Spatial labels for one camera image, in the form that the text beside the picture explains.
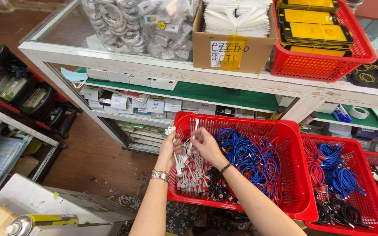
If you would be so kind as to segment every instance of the bracelet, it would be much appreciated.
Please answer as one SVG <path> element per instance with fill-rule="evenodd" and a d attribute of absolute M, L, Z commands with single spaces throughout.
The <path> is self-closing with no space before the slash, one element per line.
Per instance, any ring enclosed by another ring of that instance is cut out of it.
<path fill-rule="evenodd" d="M 228 165 L 226 165 L 221 171 L 220 171 L 220 175 L 223 174 L 223 172 L 230 166 L 234 165 L 234 163 L 229 163 Z"/>
<path fill-rule="evenodd" d="M 151 171 L 151 173 L 154 173 L 154 172 L 162 172 L 162 173 L 164 173 L 164 174 L 170 175 L 170 172 L 165 171 L 165 170 L 152 170 L 152 171 Z"/>
<path fill-rule="evenodd" d="M 162 179 L 168 183 L 170 181 L 170 176 L 163 172 L 154 172 L 151 173 L 151 179 Z"/>

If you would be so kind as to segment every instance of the black cable organizer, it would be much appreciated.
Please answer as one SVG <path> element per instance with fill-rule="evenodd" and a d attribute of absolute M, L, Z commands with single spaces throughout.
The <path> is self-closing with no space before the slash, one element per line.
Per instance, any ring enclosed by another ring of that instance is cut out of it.
<path fill-rule="evenodd" d="M 346 75 L 346 79 L 357 86 L 378 89 L 378 58 L 372 64 L 363 64 Z"/>
<path fill-rule="evenodd" d="M 10 101 L 0 99 L 0 111 L 36 131 L 51 132 L 64 139 L 68 138 L 68 130 L 76 114 L 81 113 L 82 109 L 74 106 L 45 82 L 5 45 L 0 46 L 0 69 L 5 70 L 12 77 L 27 79 Z M 32 110 L 29 112 L 20 110 L 19 108 L 36 88 L 44 88 L 47 92 Z"/>

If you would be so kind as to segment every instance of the forearm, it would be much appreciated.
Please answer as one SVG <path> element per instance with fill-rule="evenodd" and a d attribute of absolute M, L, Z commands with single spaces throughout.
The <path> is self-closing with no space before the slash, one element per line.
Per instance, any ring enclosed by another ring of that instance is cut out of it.
<path fill-rule="evenodd" d="M 165 170 L 158 165 L 155 169 Z M 163 179 L 150 180 L 129 236 L 164 236 L 167 185 L 168 183 Z"/>
<path fill-rule="evenodd" d="M 223 176 L 261 235 L 306 235 L 235 167 L 229 167 L 223 172 Z"/>

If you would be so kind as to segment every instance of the green mat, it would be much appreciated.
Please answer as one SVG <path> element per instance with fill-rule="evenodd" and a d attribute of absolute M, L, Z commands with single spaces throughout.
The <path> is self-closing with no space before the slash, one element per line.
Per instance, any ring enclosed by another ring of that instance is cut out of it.
<path fill-rule="evenodd" d="M 165 97 L 175 96 L 185 98 L 187 100 L 197 99 L 205 102 L 215 102 L 226 104 L 228 106 L 247 107 L 258 110 L 266 110 L 269 112 L 273 112 L 279 107 L 274 94 L 247 90 L 232 91 L 222 87 L 203 85 L 199 83 L 179 81 L 173 91 L 128 83 L 101 81 L 91 78 L 87 79 L 87 83 L 97 84 L 100 86 L 111 86 L 125 90 L 131 89 L 147 94 L 155 93 Z"/>
<path fill-rule="evenodd" d="M 344 105 L 344 104 L 342 104 L 342 106 L 347 112 L 353 107 L 351 105 Z M 317 114 L 318 114 L 318 118 L 320 119 L 325 119 L 328 121 L 336 121 L 335 118 L 332 116 L 332 114 L 327 114 L 327 113 L 322 113 L 322 112 L 318 112 Z M 370 127 L 378 128 L 378 120 L 371 112 L 370 112 L 370 115 L 368 115 L 367 118 L 365 118 L 364 120 L 360 120 L 352 116 L 351 116 L 351 119 L 352 119 L 352 123 L 345 122 L 345 125 L 351 125 L 351 126 L 362 125 L 362 126 L 370 126 Z"/>

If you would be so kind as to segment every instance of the hand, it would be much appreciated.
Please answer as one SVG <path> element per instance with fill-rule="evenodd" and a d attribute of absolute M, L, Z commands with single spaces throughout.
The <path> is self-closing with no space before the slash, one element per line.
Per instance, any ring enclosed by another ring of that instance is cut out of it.
<path fill-rule="evenodd" d="M 221 153 L 215 138 L 204 127 L 192 131 L 191 142 L 195 149 L 199 150 L 203 158 L 218 170 L 222 170 L 230 163 Z"/>
<path fill-rule="evenodd" d="M 154 167 L 155 170 L 170 171 L 170 169 L 176 164 L 173 151 L 176 154 L 182 154 L 183 151 L 182 141 L 179 137 L 179 134 L 172 132 L 163 140 L 160 147 L 160 154 L 158 155 L 157 163 Z"/>

